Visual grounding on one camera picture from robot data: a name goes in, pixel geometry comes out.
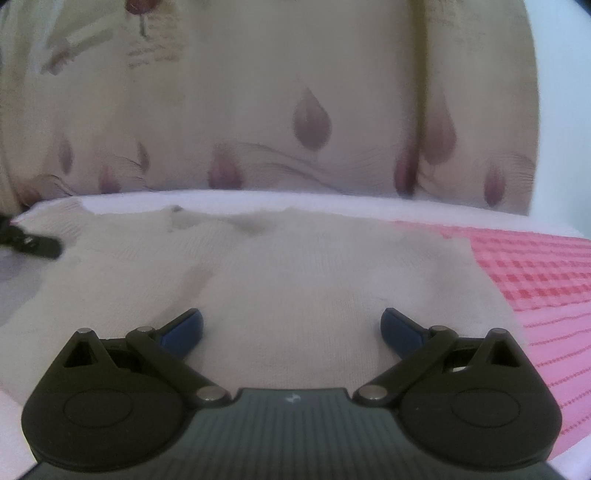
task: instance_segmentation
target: mauve teardrop pattern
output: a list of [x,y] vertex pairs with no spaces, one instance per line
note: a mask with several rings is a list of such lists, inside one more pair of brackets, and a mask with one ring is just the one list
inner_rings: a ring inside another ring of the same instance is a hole
[[398,157],[394,167],[394,188],[401,196],[411,196],[417,182],[418,148],[411,143]]
[[146,148],[140,142],[138,142],[138,161],[139,169],[142,173],[146,173],[150,168],[150,156],[148,155]]
[[126,0],[125,9],[132,15],[150,13],[162,0]]
[[107,165],[103,166],[99,175],[99,191],[101,193],[119,193],[121,191],[121,185]]
[[213,149],[209,170],[209,187],[216,190],[239,190],[242,188],[242,173],[232,150],[225,145]]
[[72,151],[72,145],[70,145],[70,142],[66,137],[61,139],[57,156],[60,159],[62,172],[68,175],[71,172],[72,164],[74,163],[74,153]]
[[491,165],[484,181],[484,199],[490,207],[495,207],[502,201],[505,188],[505,174],[496,165]]
[[139,34],[147,38],[144,15],[150,13],[162,0],[126,0],[125,9],[132,15],[139,15]]
[[445,97],[441,95],[427,108],[423,134],[423,154],[429,165],[439,165],[452,156],[457,134]]
[[295,107],[294,132],[300,143],[312,152],[324,147],[332,133],[329,114],[308,88]]

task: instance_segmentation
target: white towel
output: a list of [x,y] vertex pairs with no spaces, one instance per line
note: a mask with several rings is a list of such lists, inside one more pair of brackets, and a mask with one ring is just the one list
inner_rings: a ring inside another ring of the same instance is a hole
[[379,335],[386,307],[463,336],[521,338],[468,241],[432,232],[297,210],[93,215],[75,200],[22,224],[67,248],[55,262],[0,259],[18,267],[0,278],[2,303],[29,288],[0,315],[0,383],[20,403],[76,329],[122,337],[191,307],[205,329],[187,363],[231,392],[354,390],[397,361]]

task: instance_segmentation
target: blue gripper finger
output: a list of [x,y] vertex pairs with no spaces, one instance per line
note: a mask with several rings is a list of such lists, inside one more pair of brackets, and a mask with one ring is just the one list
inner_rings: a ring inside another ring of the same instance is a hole
[[190,309],[158,330],[158,344],[178,359],[186,357],[203,336],[203,316]]
[[396,309],[386,309],[379,325],[382,339],[401,358],[419,350],[429,340],[429,330]]

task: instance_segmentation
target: triangular cutout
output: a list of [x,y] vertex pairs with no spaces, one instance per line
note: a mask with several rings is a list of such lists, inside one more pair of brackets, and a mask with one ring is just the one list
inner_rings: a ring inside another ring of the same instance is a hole
[[519,367],[519,361],[505,342],[495,344],[489,362],[493,365],[503,365],[503,367]]
[[78,342],[74,350],[66,360],[64,367],[83,367],[85,365],[92,365],[97,362],[95,354],[88,342]]

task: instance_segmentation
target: white bed sheet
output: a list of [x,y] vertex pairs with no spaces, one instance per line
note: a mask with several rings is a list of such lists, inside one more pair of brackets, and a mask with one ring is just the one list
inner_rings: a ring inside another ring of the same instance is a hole
[[[169,205],[179,205],[189,210],[223,215],[260,209],[281,211],[296,207],[313,212],[339,213],[382,220],[583,236],[568,225],[544,223],[519,215],[420,200],[215,190],[127,193],[89,196],[81,200],[87,209],[95,213],[145,212]],[[51,203],[39,204],[28,215],[38,212]],[[34,464],[20,428],[21,410],[21,406],[0,391],[0,480],[14,480]],[[591,437],[582,440],[553,459],[551,464],[568,480],[589,480],[591,479],[591,455],[588,452],[591,452]]]

